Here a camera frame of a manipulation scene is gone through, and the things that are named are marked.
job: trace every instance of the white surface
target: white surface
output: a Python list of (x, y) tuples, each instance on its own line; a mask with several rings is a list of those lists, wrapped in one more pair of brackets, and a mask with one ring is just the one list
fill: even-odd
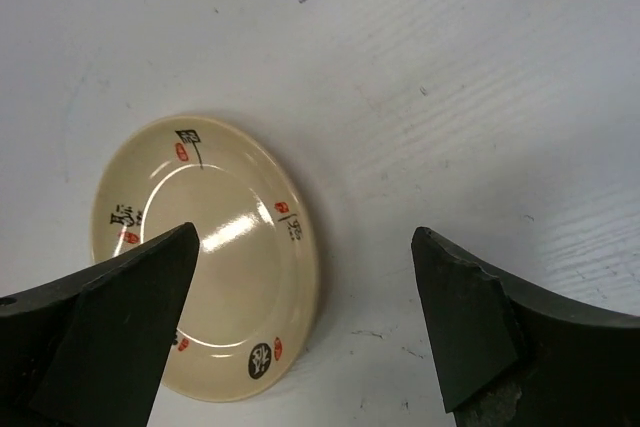
[(151, 426), (451, 425), (412, 273), (421, 224), (640, 314), (640, 0), (0, 0), (0, 12), (0, 294), (88, 263), (103, 167), (164, 115), (250, 131), (316, 215), (329, 293), (310, 352), (243, 403), (162, 388)]

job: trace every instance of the chinese calligraphy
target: chinese calligraphy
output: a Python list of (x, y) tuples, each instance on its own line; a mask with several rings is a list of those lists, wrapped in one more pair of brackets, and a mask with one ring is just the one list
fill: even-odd
[(182, 352), (183, 350), (185, 350), (187, 347), (189, 347), (189, 339), (187, 339), (186, 337), (183, 337), (182, 340), (178, 343), (178, 331), (176, 330), (176, 333), (173, 337), (173, 342), (171, 342), (171, 346), (175, 347), (178, 346), (178, 352)]
[(124, 204), (116, 205), (116, 211), (111, 214), (110, 224), (121, 224), (125, 227), (134, 227), (142, 225), (142, 211), (138, 210), (136, 216), (133, 216), (133, 207)]
[(200, 140), (200, 136), (198, 135), (198, 133), (194, 129), (187, 129), (187, 130), (176, 130), (176, 134), (178, 134), (178, 137), (180, 137), (180, 140), (182, 141), (183, 144), (193, 145), (193, 148), (196, 150), (196, 154), (198, 155), (198, 162), (200, 162), (200, 168), (202, 169), (203, 168), (202, 157), (200, 157), (200, 151), (198, 150), (198, 144), (202, 141)]
[(281, 214), (286, 214), (287, 212), (289, 212), (289, 206), (286, 202), (277, 202), (275, 208)]
[(280, 337), (276, 337), (276, 340), (273, 342), (273, 356), (276, 359), (276, 362), (280, 360), (282, 357), (282, 341)]
[(278, 222), (286, 222), (289, 229), (289, 237), (292, 241), (302, 239), (302, 227), (300, 221), (298, 221), (298, 214), (287, 215), (278, 220)]
[(256, 345), (249, 354), (249, 377), (258, 380), (271, 365), (271, 347), (268, 344)]
[(187, 150), (180, 142), (176, 142), (176, 155), (182, 162), (189, 160), (189, 154), (187, 154)]
[(184, 337), (181, 341), (180, 341), (180, 345), (178, 346), (178, 352), (182, 352), (184, 349), (186, 349), (187, 347), (189, 347), (189, 339), (187, 339), (186, 337)]
[(133, 232), (120, 232), (118, 237), (122, 237), (127, 244), (137, 244), (140, 242), (140, 236)]

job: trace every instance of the black chinese character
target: black chinese character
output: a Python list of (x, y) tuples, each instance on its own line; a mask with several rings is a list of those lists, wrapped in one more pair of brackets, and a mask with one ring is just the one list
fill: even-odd
[(287, 215), (278, 220), (278, 222), (287, 222), (287, 228), (289, 229), (289, 237), (292, 241), (302, 239), (302, 227), (298, 221), (298, 214)]
[(271, 365), (271, 347), (269, 344), (256, 345), (249, 354), (249, 377), (258, 380)]
[(183, 144), (197, 144), (200, 142), (200, 136), (193, 130), (176, 130), (176, 134), (180, 137)]
[(192, 144), (193, 148), (196, 149), (196, 154), (198, 154), (198, 162), (200, 162), (200, 168), (202, 169), (202, 157), (200, 157), (200, 151), (198, 150), (198, 144), (200, 141), (200, 136), (194, 129), (187, 130), (176, 130), (176, 134), (180, 137), (180, 140), (184, 144)]
[(133, 227), (136, 225), (136, 221), (133, 218), (133, 209), (130, 206), (125, 207), (124, 204), (116, 205), (116, 211), (111, 214), (111, 222), (109, 223)]
[(287, 227), (289, 227), (289, 237), (291, 237), (291, 240), (300, 240), (302, 238), (302, 227), (300, 227), (298, 219), (287, 222)]

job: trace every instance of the saucer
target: saucer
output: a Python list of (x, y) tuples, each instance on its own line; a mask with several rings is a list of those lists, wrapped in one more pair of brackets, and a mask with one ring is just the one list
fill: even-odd
[(289, 370), (313, 325), (320, 276), (307, 210), (247, 134), (179, 116), (144, 127), (107, 166), (94, 261), (184, 222), (196, 226), (200, 252), (162, 381), (212, 402), (258, 394)]

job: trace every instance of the plate rim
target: plate rim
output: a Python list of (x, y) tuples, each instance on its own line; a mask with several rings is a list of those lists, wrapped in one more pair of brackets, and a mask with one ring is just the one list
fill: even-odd
[(100, 176), (100, 180), (98, 182), (98, 185), (96, 187), (95, 190), (95, 194), (94, 194), (94, 199), (93, 202), (91, 204), (91, 215), (90, 215), (90, 229), (89, 229), (89, 243), (90, 243), (90, 255), (91, 255), (91, 260), (92, 262), (95, 264), (96, 263), (96, 256), (95, 256), (95, 237), (97, 235), (97, 233), (95, 232), (95, 216), (96, 216), (96, 212), (97, 212), (97, 207), (99, 205), (99, 193), (103, 190), (103, 187), (105, 186), (106, 183), (106, 178), (107, 178), (107, 172), (111, 169), (111, 167), (113, 167), (114, 165), (116, 165), (118, 163), (118, 160), (122, 157), (122, 155), (124, 154), (125, 150), (127, 149), (127, 147), (132, 143), (132, 141), (134, 141), (137, 137), (139, 137), (141, 134), (149, 131), (149, 130), (153, 130), (155, 128), (157, 128), (158, 126), (162, 125), (162, 124), (171, 124), (174, 121), (196, 121), (196, 122), (204, 122), (207, 124), (211, 124), (213, 126), (216, 126), (218, 128), (223, 128), (226, 129), (228, 131), (230, 131), (231, 133), (233, 133), (234, 135), (238, 136), (240, 139), (242, 139), (242, 141), (250, 144), (252, 147), (256, 148), (258, 151), (260, 151), (260, 153), (262, 155), (264, 155), (272, 164), (273, 168), (276, 170), (276, 173), (282, 178), (283, 183), (285, 184), (287, 190), (289, 192), (291, 192), (295, 198), (297, 199), (298, 205), (300, 210), (302, 211), (302, 214), (307, 218), (308, 220), (308, 227), (305, 228), (305, 236), (308, 236), (309, 238), (309, 246), (310, 246), (310, 258), (311, 258), (311, 276), (313, 278), (313, 284), (314, 284), (314, 288), (313, 288), (313, 294), (312, 294), (312, 298), (310, 299), (310, 315), (309, 315), (309, 321), (305, 324), (304, 327), (304, 332), (302, 335), (302, 342), (300, 343), (300, 347), (297, 349), (296, 352), (293, 353), (293, 355), (290, 357), (288, 364), (280, 364), (282, 365), (282, 369), (280, 370), (280, 372), (275, 375), (272, 379), (270, 379), (269, 381), (263, 382), (261, 384), (257, 384), (259, 385), (259, 388), (257, 389), (253, 389), (245, 394), (242, 395), (237, 395), (234, 397), (218, 397), (218, 398), (205, 398), (205, 397), (199, 397), (190, 393), (187, 393), (185, 391), (183, 391), (182, 389), (176, 388), (175, 386), (171, 386), (169, 385), (168, 382), (165, 382), (164, 379), (164, 375), (161, 379), (161, 383), (162, 385), (164, 385), (165, 387), (167, 387), (168, 389), (180, 394), (180, 395), (184, 395), (185, 397), (189, 397), (195, 400), (199, 400), (199, 401), (204, 401), (204, 402), (211, 402), (211, 403), (225, 403), (225, 402), (237, 402), (237, 401), (241, 401), (241, 400), (245, 400), (251, 397), (254, 397), (256, 395), (259, 395), (261, 393), (263, 393), (264, 391), (270, 389), (271, 387), (273, 387), (275, 384), (277, 384), (280, 380), (282, 380), (282, 378), (291, 370), (291, 368), (293, 367), (293, 365), (296, 363), (296, 361), (301, 357), (302, 353), (305, 350), (305, 347), (309, 341), (309, 337), (311, 336), (311, 333), (313, 331), (313, 328), (316, 325), (317, 322), (317, 315), (318, 315), (318, 308), (319, 308), (319, 302), (320, 302), (320, 290), (321, 290), (321, 275), (320, 275), (320, 255), (318, 252), (318, 242), (317, 242), (317, 238), (315, 235), (315, 229), (313, 227), (313, 221), (311, 219), (311, 216), (309, 214), (309, 209), (307, 208), (307, 204), (304, 200), (304, 198), (300, 195), (300, 192), (298, 190), (298, 188), (296, 187), (295, 183), (291, 180), (291, 177), (289, 176), (289, 174), (287, 173), (287, 171), (282, 167), (282, 165), (280, 164), (280, 162), (278, 162), (278, 160), (273, 156), (273, 154), (271, 154), (271, 152), (269, 150), (267, 150), (260, 142), (258, 142), (255, 138), (253, 138), (251, 135), (249, 135), (247, 132), (241, 130), (240, 128), (236, 127), (235, 125), (232, 125), (224, 120), (221, 120), (215, 116), (206, 116), (206, 115), (192, 115), (192, 114), (178, 114), (178, 115), (169, 115), (169, 116), (165, 116), (159, 119), (156, 119), (150, 123), (147, 123), (145, 125), (143, 125), (142, 127), (136, 129), (131, 135), (129, 135), (123, 142), (122, 144), (120, 144), (120, 146), (118, 147), (118, 149), (113, 153), (113, 155), (111, 156), (111, 158), (109, 159), (109, 161), (107, 162), (107, 164), (105, 165), (105, 167), (102, 169), (102, 174)]

